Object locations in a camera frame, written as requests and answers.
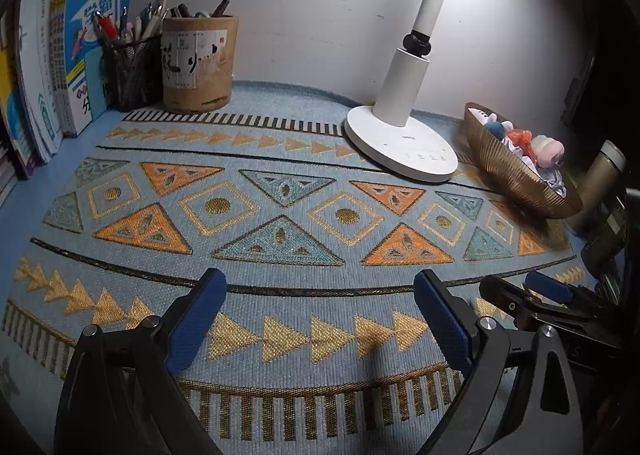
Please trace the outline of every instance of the mesh pen holder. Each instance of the mesh pen holder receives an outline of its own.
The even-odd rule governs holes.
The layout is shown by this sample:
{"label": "mesh pen holder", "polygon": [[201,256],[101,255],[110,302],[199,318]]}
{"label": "mesh pen holder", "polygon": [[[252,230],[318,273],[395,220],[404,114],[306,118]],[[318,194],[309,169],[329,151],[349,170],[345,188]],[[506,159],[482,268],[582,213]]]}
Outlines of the mesh pen holder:
{"label": "mesh pen holder", "polygon": [[162,100],[160,39],[153,36],[111,49],[120,111],[132,111]]}

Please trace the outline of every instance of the light blue triangle pattern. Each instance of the light blue triangle pattern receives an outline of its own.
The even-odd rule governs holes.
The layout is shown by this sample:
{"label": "light blue triangle pattern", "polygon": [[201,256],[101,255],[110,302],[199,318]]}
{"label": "light blue triangle pattern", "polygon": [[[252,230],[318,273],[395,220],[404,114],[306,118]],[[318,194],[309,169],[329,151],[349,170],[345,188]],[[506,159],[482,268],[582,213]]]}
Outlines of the light blue triangle pattern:
{"label": "light blue triangle pattern", "polygon": [[283,208],[293,206],[313,192],[329,186],[335,179],[311,175],[278,174],[257,170],[239,170],[249,181]]}
{"label": "light blue triangle pattern", "polygon": [[113,170],[123,167],[125,164],[129,164],[129,161],[84,158],[84,161],[78,166],[74,174],[76,177],[76,186],[80,188],[103,175],[113,172]]}
{"label": "light blue triangle pattern", "polygon": [[344,265],[344,260],[285,215],[212,251],[211,256],[221,260],[289,265]]}
{"label": "light blue triangle pattern", "polygon": [[513,257],[511,252],[499,244],[489,234],[476,226],[469,245],[466,247],[464,259],[467,261],[473,260],[494,260],[494,258],[509,258]]}
{"label": "light blue triangle pattern", "polygon": [[84,228],[82,227],[76,192],[67,193],[53,199],[53,203],[45,213],[42,222],[54,228],[64,229],[73,233],[82,233]]}
{"label": "light blue triangle pattern", "polygon": [[436,191],[436,193],[471,220],[475,221],[478,218],[478,213],[483,203],[481,198],[460,195],[458,193],[447,193],[446,191]]}

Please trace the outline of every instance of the screw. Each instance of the screw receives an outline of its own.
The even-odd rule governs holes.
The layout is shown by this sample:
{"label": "screw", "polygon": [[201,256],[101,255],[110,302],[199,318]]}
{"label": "screw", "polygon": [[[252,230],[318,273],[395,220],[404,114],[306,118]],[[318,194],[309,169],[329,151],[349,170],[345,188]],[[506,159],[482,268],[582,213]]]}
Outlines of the screw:
{"label": "screw", "polygon": [[480,319],[480,326],[483,329],[486,330],[493,330],[495,329],[498,324],[496,323],[496,321],[493,318],[489,318],[488,316],[484,316]]}
{"label": "screw", "polygon": [[556,329],[546,323],[542,327],[540,327],[540,330],[542,330],[542,334],[544,334],[547,338],[553,338],[556,336],[556,334],[558,334],[556,332]]}
{"label": "screw", "polygon": [[82,336],[93,336],[98,332],[98,327],[93,323],[91,325],[87,325],[84,329],[82,329]]}
{"label": "screw", "polygon": [[155,329],[159,323],[160,323],[160,317],[154,314],[151,316],[147,316],[142,321],[142,326],[146,329]]}

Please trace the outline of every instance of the pink plush toy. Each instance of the pink plush toy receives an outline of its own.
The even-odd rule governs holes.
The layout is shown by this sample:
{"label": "pink plush toy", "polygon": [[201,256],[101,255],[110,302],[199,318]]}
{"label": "pink plush toy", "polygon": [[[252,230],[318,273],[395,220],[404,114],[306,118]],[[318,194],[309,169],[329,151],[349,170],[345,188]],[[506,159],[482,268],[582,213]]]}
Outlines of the pink plush toy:
{"label": "pink plush toy", "polygon": [[564,155],[564,146],[559,141],[546,136],[536,136],[531,140],[540,168],[554,168]]}
{"label": "pink plush toy", "polygon": [[519,146],[524,155],[528,156],[534,164],[536,164],[536,153],[531,148],[531,132],[529,130],[520,130],[514,128],[510,132],[507,132],[507,137],[511,140],[515,146]]}

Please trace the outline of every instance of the desk lamp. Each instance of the desk lamp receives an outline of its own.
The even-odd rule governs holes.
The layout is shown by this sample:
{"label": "desk lamp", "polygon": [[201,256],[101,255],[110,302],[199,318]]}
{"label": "desk lamp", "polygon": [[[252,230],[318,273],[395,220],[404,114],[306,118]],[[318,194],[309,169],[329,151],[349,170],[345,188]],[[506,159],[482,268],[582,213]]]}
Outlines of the desk lamp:
{"label": "desk lamp", "polygon": [[458,167],[449,143],[435,130],[411,118],[429,61],[430,35],[444,0],[422,0],[414,27],[397,48],[376,104],[351,109],[344,129],[366,156],[406,177],[428,182],[448,180]]}

